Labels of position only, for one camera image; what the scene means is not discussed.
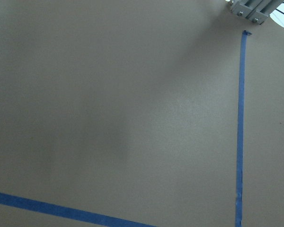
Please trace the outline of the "aluminium frame post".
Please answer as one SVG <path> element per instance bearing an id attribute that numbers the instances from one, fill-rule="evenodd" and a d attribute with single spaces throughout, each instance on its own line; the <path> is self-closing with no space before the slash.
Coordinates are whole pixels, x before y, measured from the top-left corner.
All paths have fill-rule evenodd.
<path id="1" fill-rule="evenodd" d="M 283 0 L 229 0 L 232 14 L 255 24 L 263 24 Z"/>

